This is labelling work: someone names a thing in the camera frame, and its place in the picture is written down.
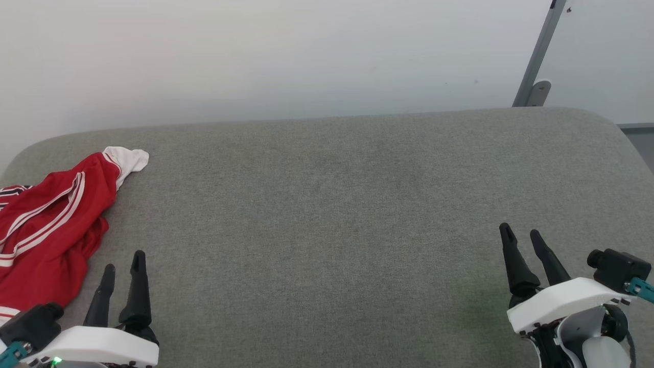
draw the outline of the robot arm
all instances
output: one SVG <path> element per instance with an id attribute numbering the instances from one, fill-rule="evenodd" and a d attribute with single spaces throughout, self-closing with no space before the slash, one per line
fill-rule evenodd
<path id="1" fill-rule="evenodd" d="M 131 285 L 120 325 L 110 328 L 109 299 L 114 291 L 115 268 L 107 265 L 84 323 L 60 333 L 56 320 L 63 310 L 55 303 L 37 305 L 0 327 L 0 340 L 9 347 L 0 368 L 18 361 L 30 367 L 137 367 L 153 368 L 159 360 L 159 342 L 149 327 L 150 292 L 145 253 L 137 251 L 131 265 Z"/>
<path id="2" fill-rule="evenodd" d="M 542 288 L 531 273 L 511 227 L 500 225 L 504 262 L 511 291 L 507 315 L 514 332 L 535 347 L 543 368 L 627 368 L 632 356 L 619 344 L 629 340 L 628 321 L 618 304 L 629 305 L 637 296 L 652 301 L 645 283 L 651 265 L 612 249 L 593 251 L 588 264 L 597 268 L 594 279 L 571 279 L 540 233 L 531 232 L 536 255 L 543 263 L 550 286 Z"/>

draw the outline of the white wall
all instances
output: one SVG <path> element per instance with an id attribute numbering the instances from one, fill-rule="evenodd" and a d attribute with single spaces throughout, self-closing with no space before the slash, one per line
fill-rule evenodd
<path id="1" fill-rule="evenodd" d="M 510 106 L 549 3 L 2 0 L 0 172 L 84 130 Z"/>
<path id="2" fill-rule="evenodd" d="M 654 1 L 568 0 L 568 8 L 538 73 L 552 82 L 545 106 L 654 122 Z"/>

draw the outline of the gray fabric surface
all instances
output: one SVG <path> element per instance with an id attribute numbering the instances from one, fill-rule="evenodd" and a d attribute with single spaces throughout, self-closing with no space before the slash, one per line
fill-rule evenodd
<path id="1" fill-rule="evenodd" d="M 38 143 L 2 184 L 141 148 L 64 324 L 103 267 L 147 254 L 160 367 L 537 367 L 506 317 L 498 226 L 533 271 L 539 229 L 572 276 L 594 249 L 654 261 L 654 176 L 611 122 L 526 108 L 109 130 Z M 625 308 L 640 367 L 654 308 Z"/>

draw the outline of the teal connector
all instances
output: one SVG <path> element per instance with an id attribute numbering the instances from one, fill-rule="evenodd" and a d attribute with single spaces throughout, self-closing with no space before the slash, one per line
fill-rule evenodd
<path id="1" fill-rule="evenodd" d="M 14 342 L 0 354 L 0 368 L 14 368 L 21 359 L 27 356 L 27 350 L 20 342 Z"/>
<path id="2" fill-rule="evenodd" d="M 627 291 L 654 304 L 654 287 L 642 279 L 637 277 L 631 279 L 629 286 L 627 286 Z"/>

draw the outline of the gray cushion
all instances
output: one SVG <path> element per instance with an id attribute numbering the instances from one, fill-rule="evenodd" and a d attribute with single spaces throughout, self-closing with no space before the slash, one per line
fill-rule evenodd
<path id="1" fill-rule="evenodd" d="M 610 121 L 524 108 L 198 124 L 38 143 L 2 184 L 37 184 L 108 145 L 141 148 L 63 324 L 103 267 L 147 254 L 160 367 L 537 367 L 506 317 L 498 226 L 532 270 L 539 229 L 568 272 L 595 248 L 654 261 L 654 176 Z M 624 308 L 654 365 L 654 306 Z"/>

